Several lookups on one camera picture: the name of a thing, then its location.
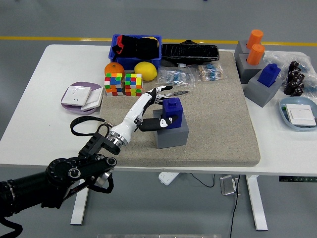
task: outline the red object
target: red object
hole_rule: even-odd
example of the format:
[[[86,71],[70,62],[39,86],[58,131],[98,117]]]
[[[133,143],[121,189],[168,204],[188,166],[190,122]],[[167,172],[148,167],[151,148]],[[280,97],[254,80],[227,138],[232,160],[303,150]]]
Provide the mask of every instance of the red object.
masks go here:
[[[118,36],[117,38],[117,45],[121,48],[120,51],[117,51],[118,54],[121,54],[122,50],[123,50],[123,44],[122,44],[122,35]]]

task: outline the light blue tray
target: light blue tray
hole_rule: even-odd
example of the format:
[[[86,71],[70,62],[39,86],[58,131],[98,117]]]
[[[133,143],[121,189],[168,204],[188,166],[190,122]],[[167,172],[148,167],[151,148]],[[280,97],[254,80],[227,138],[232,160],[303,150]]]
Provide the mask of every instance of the light blue tray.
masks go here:
[[[279,112],[281,113],[283,120],[285,123],[292,129],[298,131],[308,131],[308,130],[316,130],[316,126],[301,126],[301,125],[293,125],[289,122],[289,118],[287,115],[287,111],[283,110],[283,107],[286,107],[286,104],[302,104],[302,105],[310,105],[312,108],[312,112],[315,118],[317,118],[317,105],[312,100],[304,97],[288,97],[284,98],[279,102]]]

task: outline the yellow floor line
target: yellow floor line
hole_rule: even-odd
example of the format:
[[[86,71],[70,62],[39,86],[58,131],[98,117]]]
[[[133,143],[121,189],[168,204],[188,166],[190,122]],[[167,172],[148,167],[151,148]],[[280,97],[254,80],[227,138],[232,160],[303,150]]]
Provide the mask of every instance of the yellow floor line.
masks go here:
[[[0,40],[8,41],[90,41],[90,42],[111,42],[112,38],[96,38],[96,37],[37,37],[37,36],[0,36]],[[162,39],[163,43],[181,43],[186,39]],[[224,44],[236,45],[238,41],[225,40],[193,40],[200,44]],[[307,46],[317,47],[314,42],[275,42],[263,41],[263,45],[267,46]]]

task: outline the black case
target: black case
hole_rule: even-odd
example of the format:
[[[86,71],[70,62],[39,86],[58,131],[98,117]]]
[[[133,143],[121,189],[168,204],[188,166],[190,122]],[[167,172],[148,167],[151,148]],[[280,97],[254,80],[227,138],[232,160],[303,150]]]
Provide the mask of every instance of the black case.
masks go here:
[[[162,59],[172,63],[197,64],[219,60],[218,47],[187,40],[180,44],[163,44]]]

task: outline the blue crate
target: blue crate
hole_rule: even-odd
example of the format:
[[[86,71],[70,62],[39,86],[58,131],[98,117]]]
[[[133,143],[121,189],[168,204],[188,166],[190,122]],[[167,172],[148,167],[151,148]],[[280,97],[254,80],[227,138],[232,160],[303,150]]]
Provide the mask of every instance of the blue crate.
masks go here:
[[[158,40],[158,58],[156,58],[156,59],[138,59],[138,58],[117,57],[117,59],[115,61],[113,61],[114,52],[112,51],[112,47],[117,44],[117,38],[120,35],[121,34],[116,34],[116,35],[113,35],[113,37],[112,37],[111,49],[109,52],[109,59],[111,62],[117,62],[117,63],[121,64],[125,70],[134,70],[134,66],[136,66],[140,62],[146,61],[146,62],[152,63],[155,66],[155,68],[157,68],[157,70],[158,70],[159,65],[160,65],[160,60],[162,58],[162,37],[161,36],[151,35],[151,36],[157,38],[157,40]],[[150,35],[125,35],[125,36],[131,36],[131,37],[136,37],[136,38],[140,39],[142,37],[148,37]]]

